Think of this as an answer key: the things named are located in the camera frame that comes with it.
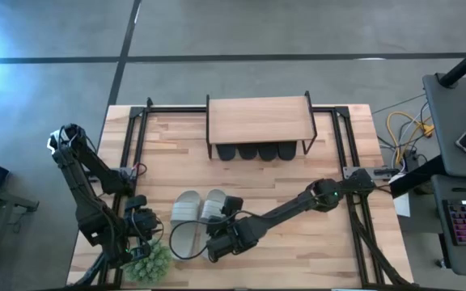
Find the grey metal base plate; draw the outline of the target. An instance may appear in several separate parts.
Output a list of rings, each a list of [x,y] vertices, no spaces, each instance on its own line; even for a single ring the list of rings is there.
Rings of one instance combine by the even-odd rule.
[[[389,167],[343,167],[343,177],[348,179],[354,172],[365,170],[373,180],[390,180],[400,171]]]

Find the black desk beam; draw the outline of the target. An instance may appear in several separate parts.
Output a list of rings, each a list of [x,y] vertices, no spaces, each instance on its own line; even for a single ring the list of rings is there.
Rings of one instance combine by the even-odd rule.
[[[422,166],[419,166],[413,171],[401,176],[400,178],[392,181],[390,186],[390,192],[393,198],[402,196],[409,190],[421,185],[422,183],[430,180],[432,175],[445,175],[445,167],[443,158],[439,155]]]

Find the light grey slide sandal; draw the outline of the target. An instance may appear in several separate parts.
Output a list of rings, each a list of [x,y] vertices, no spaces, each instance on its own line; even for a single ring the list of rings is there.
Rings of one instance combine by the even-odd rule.
[[[199,247],[201,250],[206,247],[206,242],[210,236],[206,233],[207,225],[204,222],[221,221],[225,216],[222,214],[222,208],[225,204],[227,195],[224,191],[219,189],[212,189],[208,192],[201,210],[199,221]]]
[[[201,198],[194,191],[182,192],[172,206],[170,225],[172,228],[170,242],[172,257],[182,260],[191,256],[197,234]]]

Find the green artificial plant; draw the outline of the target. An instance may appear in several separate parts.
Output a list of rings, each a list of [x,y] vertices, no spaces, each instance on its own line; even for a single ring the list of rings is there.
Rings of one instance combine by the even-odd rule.
[[[155,285],[167,274],[172,265],[172,253],[162,242],[149,242],[151,253],[144,259],[131,262],[121,269],[125,279],[143,285]]]

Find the black aluminium table frame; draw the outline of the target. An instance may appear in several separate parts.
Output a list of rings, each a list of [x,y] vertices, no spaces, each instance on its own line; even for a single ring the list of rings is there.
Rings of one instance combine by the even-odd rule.
[[[253,213],[295,198],[315,179],[340,179],[345,166],[382,164],[375,127],[366,105],[319,106],[317,138],[290,161],[241,158],[223,162],[205,142],[205,108],[153,107],[139,116],[134,105],[108,109],[100,157],[117,167],[135,163],[142,143],[146,166],[137,191],[168,224],[184,191],[206,197],[213,189],[239,196]],[[123,155],[123,149],[129,153]],[[258,245],[217,263],[203,257],[173,262],[158,289],[330,289],[358,288],[353,232],[346,203],[327,213],[308,211],[271,229]]]

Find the wooden shelf with black frame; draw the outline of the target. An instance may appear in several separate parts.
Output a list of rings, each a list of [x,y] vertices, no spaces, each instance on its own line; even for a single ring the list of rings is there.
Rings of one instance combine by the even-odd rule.
[[[308,92],[296,96],[240,99],[206,98],[205,142],[212,147],[283,141],[309,141],[317,137]]]

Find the grey side desk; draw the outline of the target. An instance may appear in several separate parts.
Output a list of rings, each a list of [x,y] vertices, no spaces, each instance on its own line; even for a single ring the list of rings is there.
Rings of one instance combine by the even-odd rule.
[[[466,133],[466,78],[452,88],[440,85],[435,74],[424,76],[422,82],[445,172],[466,177],[466,153],[455,143]]]

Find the grey keyboard desk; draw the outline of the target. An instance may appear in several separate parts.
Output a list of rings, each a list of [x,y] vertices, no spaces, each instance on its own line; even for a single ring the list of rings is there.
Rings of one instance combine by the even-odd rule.
[[[431,182],[443,232],[444,259],[447,266],[454,273],[466,276],[466,246],[455,246],[453,244],[443,208],[444,200],[466,200],[466,179],[434,175],[431,177]]]

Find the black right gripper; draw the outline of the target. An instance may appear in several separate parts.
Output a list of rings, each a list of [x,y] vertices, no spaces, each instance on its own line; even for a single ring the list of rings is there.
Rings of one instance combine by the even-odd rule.
[[[243,204],[244,200],[240,197],[226,196],[221,210],[223,217],[209,217],[207,234],[210,239],[206,247],[208,259],[212,263],[218,262],[225,255],[245,252],[258,243],[259,236],[247,222],[238,221],[228,225],[228,219],[234,217]]]

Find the white paper sheet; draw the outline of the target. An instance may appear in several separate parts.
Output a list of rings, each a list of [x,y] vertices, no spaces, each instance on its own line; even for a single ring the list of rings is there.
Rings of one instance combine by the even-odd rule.
[[[397,216],[410,217],[409,194],[405,193],[393,199]]]

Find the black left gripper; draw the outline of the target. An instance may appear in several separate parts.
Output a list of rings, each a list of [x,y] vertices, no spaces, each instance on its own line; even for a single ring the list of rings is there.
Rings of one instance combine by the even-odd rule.
[[[141,209],[146,206],[147,201],[145,196],[130,197],[125,204],[126,210],[125,220],[129,225],[129,236],[141,238],[148,242],[153,238],[153,234],[158,232],[158,218],[151,209]]]

